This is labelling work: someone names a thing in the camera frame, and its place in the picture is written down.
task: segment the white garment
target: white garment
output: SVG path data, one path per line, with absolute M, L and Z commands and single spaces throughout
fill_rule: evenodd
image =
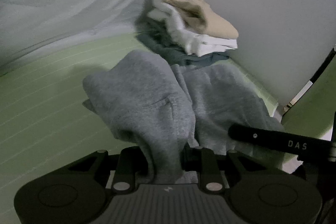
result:
M 198 34 L 185 26 L 179 12 L 172 5 L 162 0 L 152 1 L 156 9 L 150 11 L 147 16 L 153 20 L 165 21 L 172 40 L 183 47 L 188 55 L 203 56 L 211 52 L 225 52 L 237 48 L 237 40 Z

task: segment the green mat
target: green mat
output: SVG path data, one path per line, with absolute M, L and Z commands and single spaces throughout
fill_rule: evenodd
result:
M 0 223 L 19 224 L 16 191 L 28 181 L 98 149 L 119 153 L 100 118 L 82 106 L 82 79 L 113 68 L 129 51 L 147 50 L 134 34 L 55 52 L 0 77 Z M 272 114 L 277 101 L 242 68 Z

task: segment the clothing pile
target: clothing pile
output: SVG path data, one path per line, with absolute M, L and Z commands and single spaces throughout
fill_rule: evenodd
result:
M 170 65 L 211 65 L 236 49 L 238 31 L 204 0 L 152 0 L 137 39 Z
M 236 149 L 265 164 L 282 167 L 284 154 L 232 140 L 229 127 L 283 131 L 262 99 L 232 64 L 206 67 L 169 64 L 158 54 L 135 50 L 109 71 L 83 80 L 83 103 L 115 138 L 136 143 L 148 162 L 142 183 L 197 182 L 184 172 L 180 156 L 186 143 L 225 155 Z

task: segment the tan folded cloth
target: tan folded cloth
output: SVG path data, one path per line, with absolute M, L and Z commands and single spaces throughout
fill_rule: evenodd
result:
M 178 10 L 196 32 L 212 37 L 237 39 L 238 31 L 230 22 L 213 12 L 204 0 L 162 0 Z

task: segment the gray garment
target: gray garment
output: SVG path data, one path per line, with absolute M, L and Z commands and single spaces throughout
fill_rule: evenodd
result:
M 172 41 L 163 22 L 147 18 L 146 23 L 147 32 L 137 35 L 136 38 L 151 51 L 164 58 L 169 65 L 205 67 L 216 61 L 228 59 L 227 52 L 212 52 L 201 57 L 195 54 L 187 55 L 182 47 Z
M 170 67 L 157 54 L 135 50 L 110 71 L 85 77 L 83 87 L 89 109 L 114 137 L 140 146 L 149 165 L 146 182 L 196 182 L 194 172 L 181 169 L 187 142 L 223 155 L 235 148 L 275 166 L 283 160 L 283 153 L 228 137 L 234 122 L 283 130 L 232 65 Z

